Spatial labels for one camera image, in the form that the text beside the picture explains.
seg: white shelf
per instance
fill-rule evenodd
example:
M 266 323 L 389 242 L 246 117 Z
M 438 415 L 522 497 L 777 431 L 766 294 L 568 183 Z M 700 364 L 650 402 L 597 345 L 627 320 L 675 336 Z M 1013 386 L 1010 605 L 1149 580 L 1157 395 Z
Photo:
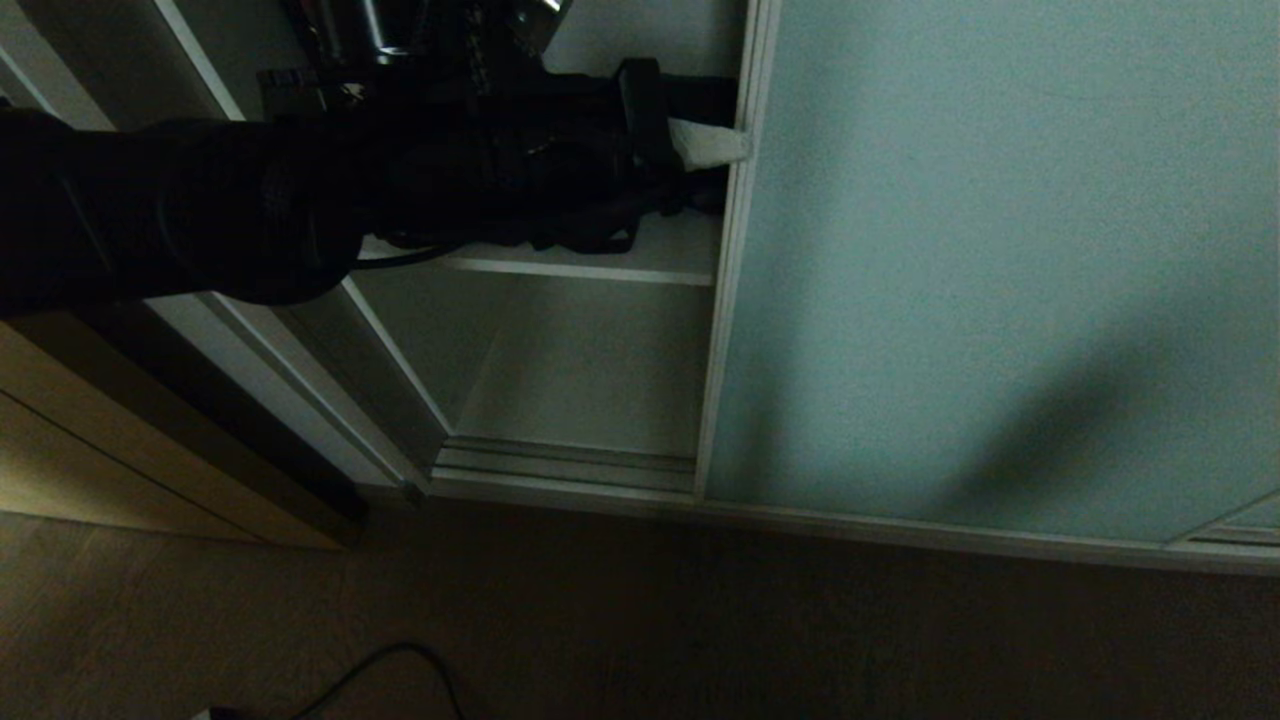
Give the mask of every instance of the white shelf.
M 716 260 L 722 218 L 695 210 L 664 218 L 646 215 L 630 252 L 582 255 L 563 247 L 538 251 L 529 245 L 504 247 L 475 243 L 433 260 L 435 268 L 593 278 L 646 283 L 716 284 Z M 390 258 L 406 251 L 376 238 L 366 238 L 362 258 Z
M 694 457 L 710 306 L 696 287 L 521 278 L 458 434 Z

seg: wooden panel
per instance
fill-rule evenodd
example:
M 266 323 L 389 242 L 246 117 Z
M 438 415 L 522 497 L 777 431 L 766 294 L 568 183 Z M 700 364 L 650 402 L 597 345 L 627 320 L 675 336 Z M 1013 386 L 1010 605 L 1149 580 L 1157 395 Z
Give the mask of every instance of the wooden panel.
M 0 393 L 0 509 L 210 538 L 253 536 Z
M 0 325 L 0 389 L 268 542 L 335 548 L 357 532 L 68 315 Z

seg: floor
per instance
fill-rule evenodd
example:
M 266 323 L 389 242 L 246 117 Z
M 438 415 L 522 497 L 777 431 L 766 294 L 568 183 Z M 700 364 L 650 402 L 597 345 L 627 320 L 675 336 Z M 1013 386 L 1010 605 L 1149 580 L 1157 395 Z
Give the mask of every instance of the floor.
M 0 717 L 288 717 L 381 643 L 472 720 L 1280 717 L 1280 579 L 434 500 L 358 550 L 0 515 Z M 449 717 L 417 659 L 324 717 Z

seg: black cable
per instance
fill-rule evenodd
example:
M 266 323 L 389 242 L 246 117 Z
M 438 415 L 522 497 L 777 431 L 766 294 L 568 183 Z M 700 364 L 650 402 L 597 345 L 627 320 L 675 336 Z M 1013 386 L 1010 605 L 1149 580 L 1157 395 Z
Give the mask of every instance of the black cable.
M 378 268 L 402 268 L 404 265 L 416 265 L 417 263 L 426 263 L 428 260 L 435 260 L 442 255 L 448 255 L 453 252 L 461 245 L 438 245 L 430 250 L 424 250 L 421 252 L 410 252 L 408 255 L 394 255 L 392 258 L 367 258 L 365 260 L 356 260 L 356 264 L 351 268 L 353 270 L 375 270 Z
M 440 674 L 440 680 L 444 682 L 444 689 L 449 693 L 449 705 L 453 706 L 453 715 L 457 716 L 458 720 L 466 720 L 466 715 L 462 714 L 462 707 L 458 705 L 458 696 L 453 692 L 453 680 L 449 679 L 449 669 L 444 665 L 444 660 L 440 660 L 440 656 L 436 655 L 434 650 L 415 642 L 399 642 L 375 651 L 369 657 L 361 660 L 358 665 L 348 670 L 342 679 L 334 683 L 315 702 L 306 706 L 302 712 L 289 717 L 289 720 L 306 720 L 306 717 L 333 702 L 333 700 L 338 697 L 338 693 L 347 687 L 347 683 L 355 680 L 361 673 L 369 670 L 369 667 L 378 664 L 380 660 L 399 652 L 412 652 L 430 662 L 431 667 L 435 667 L 435 671 Z

